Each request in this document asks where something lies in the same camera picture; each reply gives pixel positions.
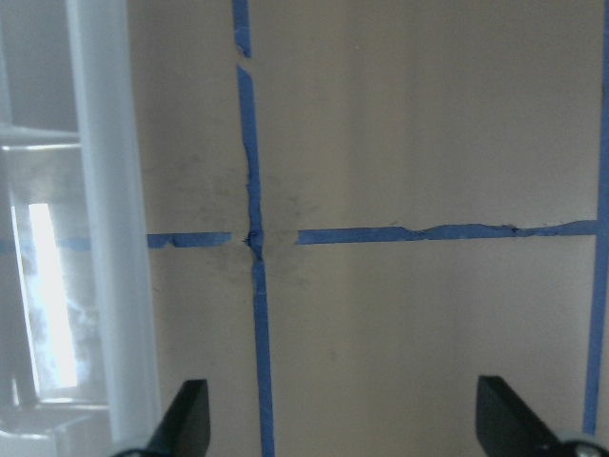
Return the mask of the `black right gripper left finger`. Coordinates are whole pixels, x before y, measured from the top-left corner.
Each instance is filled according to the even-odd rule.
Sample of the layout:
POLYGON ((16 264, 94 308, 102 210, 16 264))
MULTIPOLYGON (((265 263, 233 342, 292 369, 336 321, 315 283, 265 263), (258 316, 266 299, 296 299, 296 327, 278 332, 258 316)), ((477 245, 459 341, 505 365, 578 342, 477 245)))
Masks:
POLYGON ((156 387, 128 378, 108 388, 110 443, 104 456, 205 456, 210 445, 208 382, 186 380, 159 414, 156 387))

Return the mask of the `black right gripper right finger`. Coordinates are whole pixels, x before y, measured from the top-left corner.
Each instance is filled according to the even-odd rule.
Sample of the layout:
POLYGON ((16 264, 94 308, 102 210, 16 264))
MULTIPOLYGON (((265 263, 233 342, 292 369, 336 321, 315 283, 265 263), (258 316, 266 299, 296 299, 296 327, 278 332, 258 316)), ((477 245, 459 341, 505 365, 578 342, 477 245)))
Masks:
POLYGON ((486 456, 606 456, 586 435, 552 431, 500 376, 481 375, 476 392, 476 437, 486 456))

